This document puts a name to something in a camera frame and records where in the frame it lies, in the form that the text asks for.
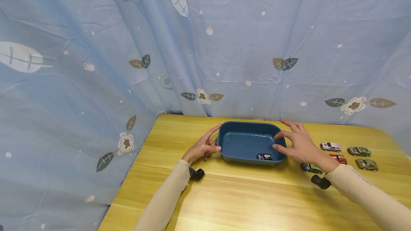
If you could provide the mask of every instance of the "arm sleeve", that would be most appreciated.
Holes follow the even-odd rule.
[[[149,202],[135,231],[163,231],[173,215],[178,199],[190,179],[190,164],[179,160],[168,178]]]
[[[340,164],[325,178],[343,196],[359,204],[383,230],[411,229],[411,210],[371,185],[351,166]]]

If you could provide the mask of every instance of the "blue backdrop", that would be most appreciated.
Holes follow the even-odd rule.
[[[0,10],[7,231],[96,230],[165,112],[372,126],[411,155],[410,0],[1,0]]]

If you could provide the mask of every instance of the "blue plastic tray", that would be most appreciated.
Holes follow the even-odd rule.
[[[268,123],[228,121],[218,133],[221,157],[229,163],[275,166],[286,156],[273,149],[273,144],[286,147],[283,137],[274,139],[280,128]],[[258,160],[259,153],[269,153],[273,160]]]

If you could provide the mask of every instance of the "tray rim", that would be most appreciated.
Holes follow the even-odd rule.
[[[233,121],[233,120],[230,120],[230,121],[226,121],[226,122],[224,122],[223,124],[221,124],[221,127],[220,127],[220,129],[218,130],[217,142],[219,142],[219,140],[220,140],[220,130],[221,130],[222,126],[223,126],[224,124],[226,124],[226,123],[248,123],[248,124],[271,125],[271,126],[274,126],[274,127],[278,128],[279,131],[281,131],[281,129],[280,129],[278,126],[276,126],[276,125],[274,125],[274,124],[271,124],[271,123],[250,122],[250,121]],[[281,145],[281,146],[283,146],[283,147],[287,147],[287,146],[286,146],[286,143],[285,143],[284,137],[281,137],[279,140],[280,140],[279,145]],[[283,158],[282,160],[276,160],[276,161],[274,161],[274,160],[273,160],[273,161],[267,161],[267,160],[258,160],[258,159],[233,158],[233,157],[226,156],[226,155],[225,155],[224,153],[222,153],[221,151],[222,151],[222,149],[220,150],[220,155],[222,156],[223,159],[224,159],[224,158],[227,158],[227,159],[233,159],[233,160],[254,161],[254,162],[257,162],[257,163],[281,163],[281,162],[283,162],[283,161],[285,161],[285,160],[287,159],[287,155],[285,155],[285,154],[283,154],[283,153],[281,153],[281,154],[284,155],[284,158]]]

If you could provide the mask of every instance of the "pink and white toy car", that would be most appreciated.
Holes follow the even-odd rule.
[[[324,151],[334,151],[334,152],[341,152],[341,145],[338,143],[321,143],[320,147]]]

